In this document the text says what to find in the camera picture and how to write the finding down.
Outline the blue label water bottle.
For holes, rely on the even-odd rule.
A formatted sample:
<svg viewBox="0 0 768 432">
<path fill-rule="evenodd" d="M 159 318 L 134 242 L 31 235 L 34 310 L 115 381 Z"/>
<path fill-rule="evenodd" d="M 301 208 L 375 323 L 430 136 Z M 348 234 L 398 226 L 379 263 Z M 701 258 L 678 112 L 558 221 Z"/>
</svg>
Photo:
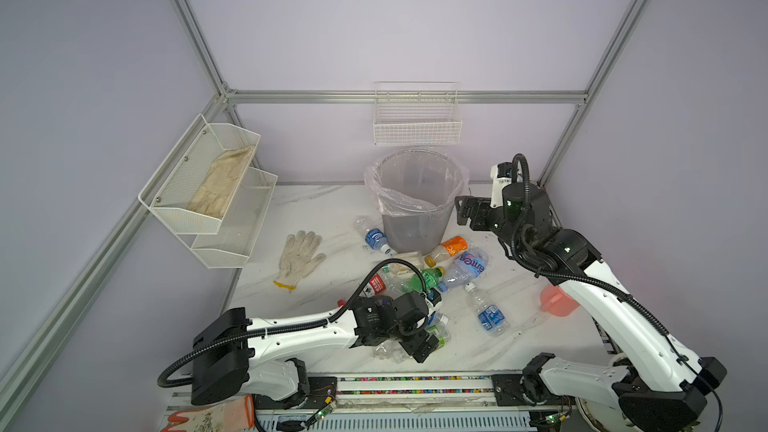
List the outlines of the blue label water bottle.
<svg viewBox="0 0 768 432">
<path fill-rule="evenodd" d="M 464 289 L 482 328 L 488 333 L 503 334 L 507 330 L 506 317 L 490 295 L 472 282 L 465 285 Z"/>
</svg>

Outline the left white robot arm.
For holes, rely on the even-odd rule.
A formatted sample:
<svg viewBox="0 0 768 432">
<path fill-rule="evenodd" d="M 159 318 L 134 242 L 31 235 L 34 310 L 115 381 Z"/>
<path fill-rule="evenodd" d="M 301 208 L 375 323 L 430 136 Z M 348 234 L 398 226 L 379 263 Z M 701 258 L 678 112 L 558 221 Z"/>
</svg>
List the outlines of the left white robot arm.
<svg viewBox="0 0 768 432">
<path fill-rule="evenodd" d="M 222 313 L 193 340 L 189 353 L 158 376 L 161 388 L 188 386 L 194 405 L 211 405 L 241 391 L 293 407 L 309 394 L 308 352 L 377 347 L 387 340 L 423 363 L 439 340 L 427 328 L 442 304 L 439 289 L 417 271 L 418 289 L 398 297 L 373 293 L 376 264 L 341 306 L 282 319 L 249 318 L 244 308 Z"/>
</svg>

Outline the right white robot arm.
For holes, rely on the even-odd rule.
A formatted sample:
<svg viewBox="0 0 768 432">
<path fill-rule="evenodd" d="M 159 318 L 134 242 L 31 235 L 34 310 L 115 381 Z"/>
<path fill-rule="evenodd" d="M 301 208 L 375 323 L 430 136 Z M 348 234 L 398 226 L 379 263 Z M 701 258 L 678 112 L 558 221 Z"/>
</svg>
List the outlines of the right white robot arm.
<svg viewBox="0 0 768 432">
<path fill-rule="evenodd" d="M 597 402 L 621 411 L 642 431 L 682 431 L 696 422 L 707 399 L 717 395 L 725 366 L 678 341 L 627 291 L 592 243 L 556 223 L 523 154 L 493 166 L 490 177 L 489 197 L 456 197 L 458 225 L 493 233 L 508 259 L 578 302 L 629 361 L 596 367 L 540 353 L 523 369 L 524 399 Z"/>
</svg>

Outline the grey mesh waste bin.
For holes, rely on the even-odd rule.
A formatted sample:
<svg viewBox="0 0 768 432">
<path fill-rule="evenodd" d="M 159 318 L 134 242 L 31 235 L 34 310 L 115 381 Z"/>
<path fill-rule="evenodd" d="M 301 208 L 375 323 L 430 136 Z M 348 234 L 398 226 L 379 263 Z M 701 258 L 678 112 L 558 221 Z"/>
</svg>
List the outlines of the grey mesh waste bin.
<svg viewBox="0 0 768 432">
<path fill-rule="evenodd" d="M 369 165 L 364 183 L 391 247 L 426 255 L 442 242 L 454 200 L 466 189 L 468 170 L 440 151 L 407 148 Z"/>
</svg>

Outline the blue label bottle near bin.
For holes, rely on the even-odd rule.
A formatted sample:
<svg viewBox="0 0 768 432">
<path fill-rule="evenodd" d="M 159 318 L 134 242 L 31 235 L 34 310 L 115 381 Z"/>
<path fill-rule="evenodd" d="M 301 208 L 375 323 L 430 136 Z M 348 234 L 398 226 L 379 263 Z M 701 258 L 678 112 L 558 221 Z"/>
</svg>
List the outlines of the blue label bottle near bin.
<svg viewBox="0 0 768 432">
<path fill-rule="evenodd" d="M 387 236 L 373 218 L 360 216 L 355 219 L 354 227 L 370 249 L 385 255 L 392 253 Z"/>
</svg>

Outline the clear plastic bin liner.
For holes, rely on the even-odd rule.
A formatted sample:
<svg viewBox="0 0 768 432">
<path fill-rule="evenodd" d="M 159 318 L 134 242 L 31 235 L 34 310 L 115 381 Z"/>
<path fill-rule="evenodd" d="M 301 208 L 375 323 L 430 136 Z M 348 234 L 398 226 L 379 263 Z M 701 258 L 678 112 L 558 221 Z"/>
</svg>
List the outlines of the clear plastic bin liner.
<svg viewBox="0 0 768 432">
<path fill-rule="evenodd" d="M 411 147 L 367 166 L 363 181 L 381 214 L 406 217 L 452 208 L 468 186 L 469 170 L 447 153 Z"/>
</svg>

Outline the red label clear bottle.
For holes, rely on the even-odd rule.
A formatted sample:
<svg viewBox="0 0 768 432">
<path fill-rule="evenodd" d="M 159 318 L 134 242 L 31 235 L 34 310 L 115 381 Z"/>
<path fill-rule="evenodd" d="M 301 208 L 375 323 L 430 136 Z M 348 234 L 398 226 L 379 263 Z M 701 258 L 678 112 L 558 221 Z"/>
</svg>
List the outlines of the red label clear bottle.
<svg viewBox="0 0 768 432">
<path fill-rule="evenodd" d="M 392 273 L 378 272 L 368 281 L 358 296 L 360 298 L 387 297 L 394 299 L 398 296 L 397 281 Z"/>
</svg>

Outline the orange label juice bottle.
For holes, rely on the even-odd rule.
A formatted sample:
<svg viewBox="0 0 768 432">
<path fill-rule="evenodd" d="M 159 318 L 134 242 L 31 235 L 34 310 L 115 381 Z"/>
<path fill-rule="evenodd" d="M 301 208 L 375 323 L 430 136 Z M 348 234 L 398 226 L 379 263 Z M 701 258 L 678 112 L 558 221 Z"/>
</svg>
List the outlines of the orange label juice bottle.
<svg viewBox="0 0 768 432">
<path fill-rule="evenodd" d="M 428 268 L 434 268 L 467 249 L 467 241 L 461 236 L 455 236 L 437 245 L 424 257 L 424 263 Z"/>
</svg>

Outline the green Sprite bottle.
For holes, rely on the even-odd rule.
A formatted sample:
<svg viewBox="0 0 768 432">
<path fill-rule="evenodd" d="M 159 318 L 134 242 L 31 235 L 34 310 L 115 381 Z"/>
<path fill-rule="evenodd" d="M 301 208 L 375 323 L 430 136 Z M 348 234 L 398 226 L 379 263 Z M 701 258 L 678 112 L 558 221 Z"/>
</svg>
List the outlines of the green Sprite bottle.
<svg viewBox="0 0 768 432">
<path fill-rule="evenodd" d="M 419 274 L 405 279 L 400 286 L 400 291 L 403 293 L 429 292 L 438 287 L 443 275 L 444 269 L 442 267 L 425 269 Z"/>
</svg>

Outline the pink spray bottle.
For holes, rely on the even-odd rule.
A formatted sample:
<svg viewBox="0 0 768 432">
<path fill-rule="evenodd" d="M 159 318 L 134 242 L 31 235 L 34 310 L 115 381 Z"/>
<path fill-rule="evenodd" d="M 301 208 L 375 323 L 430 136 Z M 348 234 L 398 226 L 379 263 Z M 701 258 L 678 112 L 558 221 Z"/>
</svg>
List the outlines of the pink spray bottle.
<svg viewBox="0 0 768 432">
<path fill-rule="evenodd" d="M 567 317 L 580 307 L 561 287 L 554 285 L 547 286 L 540 293 L 539 300 L 540 310 L 556 317 Z"/>
</svg>

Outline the white cotton work glove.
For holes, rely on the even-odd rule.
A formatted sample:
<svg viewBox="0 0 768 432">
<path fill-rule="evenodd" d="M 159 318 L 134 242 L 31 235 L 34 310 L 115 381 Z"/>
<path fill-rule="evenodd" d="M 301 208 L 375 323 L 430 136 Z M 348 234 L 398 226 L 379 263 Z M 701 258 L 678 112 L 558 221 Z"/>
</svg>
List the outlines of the white cotton work glove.
<svg viewBox="0 0 768 432">
<path fill-rule="evenodd" d="M 318 253 L 321 243 L 322 237 L 313 231 L 301 230 L 289 234 L 279 260 L 279 274 L 273 283 L 277 287 L 294 290 L 326 259 L 324 253 Z"/>
</svg>

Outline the white mesh lower shelf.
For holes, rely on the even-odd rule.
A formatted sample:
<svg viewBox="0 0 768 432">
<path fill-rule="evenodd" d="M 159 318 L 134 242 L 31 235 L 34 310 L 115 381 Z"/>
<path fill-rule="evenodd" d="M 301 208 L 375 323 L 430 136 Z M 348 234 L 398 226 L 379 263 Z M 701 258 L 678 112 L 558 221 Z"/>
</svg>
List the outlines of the white mesh lower shelf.
<svg viewBox="0 0 768 432">
<path fill-rule="evenodd" d="M 249 167 L 215 235 L 198 235 L 191 252 L 208 269 L 243 268 L 255 246 L 278 177 Z"/>
</svg>

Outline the white mesh shelf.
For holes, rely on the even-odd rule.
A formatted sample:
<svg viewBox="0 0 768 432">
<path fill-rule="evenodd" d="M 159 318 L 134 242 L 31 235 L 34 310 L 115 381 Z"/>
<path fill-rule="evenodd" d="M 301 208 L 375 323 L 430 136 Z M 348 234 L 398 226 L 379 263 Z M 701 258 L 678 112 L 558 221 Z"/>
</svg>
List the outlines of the white mesh shelf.
<svg viewBox="0 0 768 432">
<path fill-rule="evenodd" d="M 191 252 L 208 269 L 243 268 L 255 246 L 278 177 L 249 167 L 215 235 L 198 235 Z"/>
<path fill-rule="evenodd" d="M 139 202 L 176 235 L 214 235 L 223 219 L 187 209 L 212 162 L 227 150 L 257 148 L 258 133 L 199 115 L 138 195 Z"/>
</svg>

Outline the beige glove in shelf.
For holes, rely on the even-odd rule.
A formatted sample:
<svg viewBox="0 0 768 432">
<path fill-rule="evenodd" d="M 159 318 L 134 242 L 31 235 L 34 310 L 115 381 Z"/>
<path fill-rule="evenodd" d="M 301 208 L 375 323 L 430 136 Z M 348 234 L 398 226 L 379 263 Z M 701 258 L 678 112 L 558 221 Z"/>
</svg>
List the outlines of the beige glove in shelf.
<svg viewBox="0 0 768 432">
<path fill-rule="evenodd" d="M 204 216 L 223 219 L 255 149 L 255 146 L 247 146 L 227 150 L 217 157 L 192 196 L 187 209 Z"/>
</svg>

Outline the white mesh upper shelf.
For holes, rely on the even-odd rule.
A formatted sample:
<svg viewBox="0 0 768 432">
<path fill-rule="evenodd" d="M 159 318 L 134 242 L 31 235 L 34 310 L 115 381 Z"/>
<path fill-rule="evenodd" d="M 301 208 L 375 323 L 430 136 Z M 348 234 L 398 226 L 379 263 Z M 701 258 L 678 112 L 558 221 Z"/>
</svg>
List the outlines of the white mesh upper shelf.
<svg viewBox="0 0 768 432">
<path fill-rule="evenodd" d="M 187 209 L 212 162 L 227 150 L 257 148 L 258 133 L 199 115 L 138 195 L 139 202 L 176 235 L 214 235 L 223 219 Z"/>
</svg>

